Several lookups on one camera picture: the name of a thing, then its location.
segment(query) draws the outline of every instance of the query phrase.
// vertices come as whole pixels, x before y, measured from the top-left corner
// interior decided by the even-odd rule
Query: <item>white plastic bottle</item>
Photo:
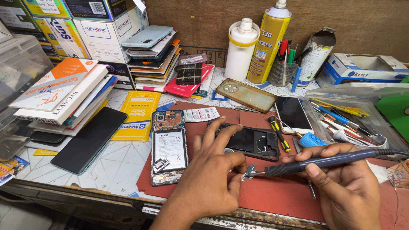
[[[243,18],[229,29],[229,51],[225,75],[236,81],[246,79],[260,28],[250,18]]]

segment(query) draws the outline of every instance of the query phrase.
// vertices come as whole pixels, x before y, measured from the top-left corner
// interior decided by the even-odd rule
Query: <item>spray can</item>
[[[263,84],[279,50],[281,41],[290,23],[291,13],[287,10],[287,0],[278,0],[265,10],[261,22],[261,35],[253,52],[247,79],[254,84]]]
[[[312,51],[301,62],[302,71],[297,86],[307,86],[314,79],[322,63],[337,43],[334,32],[334,29],[324,27],[311,36],[304,50],[311,47]]]
[[[231,25],[229,29],[229,51],[225,75],[236,81],[246,79],[254,47],[260,37],[260,28],[250,18]]]

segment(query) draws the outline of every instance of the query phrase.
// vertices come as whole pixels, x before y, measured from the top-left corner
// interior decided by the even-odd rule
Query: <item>wooden wall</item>
[[[207,52],[223,67],[228,29],[242,18],[260,25],[275,0],[145,0],[150,25],[172,26],[179,32],[182,53]],[[391,55],[409,62],[409,0],[287,0],[292,13],[284,38],[299,44],[331,27],[336,30],[333,52]]]

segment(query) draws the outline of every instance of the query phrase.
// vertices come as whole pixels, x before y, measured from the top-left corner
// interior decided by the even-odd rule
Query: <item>hand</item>
[[[188,229],[202,217],[237,210],[241,176],[247,170],[246,157],[241,152],[224,155],[224,149],[230,137],[243,126],[224,128],[215,139],[216,130],[225,122],[226,117],[222,116],[214,120],[204,134],[194,137],[193,160],[162,206],[151,230],[163,229],[164,226],[168,230]],[[227,174],[233,167],[239,173],[227,183]]]
[[[330,157],[337,153],[358,151],[350,143],[305,148],[282,163],[304,161],[311,157]],[[331,230],[381,230],[378,180],[365,160],[320,169],[308,164],[300,176],[319,189],[322,214]]]

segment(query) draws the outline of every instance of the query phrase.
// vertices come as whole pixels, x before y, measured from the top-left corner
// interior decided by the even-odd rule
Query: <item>clear plastic cup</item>
[[[295,63],[283,64],[276,58],[271,66],[267,81],[274,86],[284,87],[290,83],[297,66],[298,64]]]

